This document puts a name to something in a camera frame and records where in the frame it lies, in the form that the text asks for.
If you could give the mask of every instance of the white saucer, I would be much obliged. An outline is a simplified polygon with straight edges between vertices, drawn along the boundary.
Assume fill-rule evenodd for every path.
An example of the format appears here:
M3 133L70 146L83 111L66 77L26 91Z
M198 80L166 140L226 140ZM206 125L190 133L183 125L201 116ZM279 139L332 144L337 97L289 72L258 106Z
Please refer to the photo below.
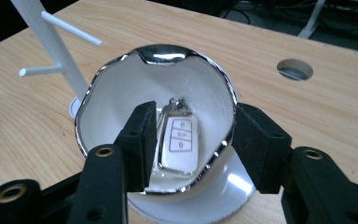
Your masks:
M129 205L157 223L212 223L239 210L255 191L235 153L226 148L193 189L171 195L129 193Z

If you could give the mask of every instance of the wooden tabletop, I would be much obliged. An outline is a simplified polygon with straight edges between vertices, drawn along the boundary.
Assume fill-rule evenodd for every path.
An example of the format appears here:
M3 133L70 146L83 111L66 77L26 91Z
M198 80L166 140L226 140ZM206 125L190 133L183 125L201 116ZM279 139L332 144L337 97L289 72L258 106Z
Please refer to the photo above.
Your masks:
M202 52L221 65L242 102L262 109L293 137L293 147L328 153L358 183L358 51L144 1L81 0L55 14L99 37L100 47L60 31L88 82L105 63L157 43ZM299 59L306 81L277 64ZM0 43L0 185L31 178L44 189L81 171L68 106L74 93L60 75L19 77L22 67L51 65L27 29ZM281 195L255 193L222 223L284 223ZM152 223L130 210L130 223Z

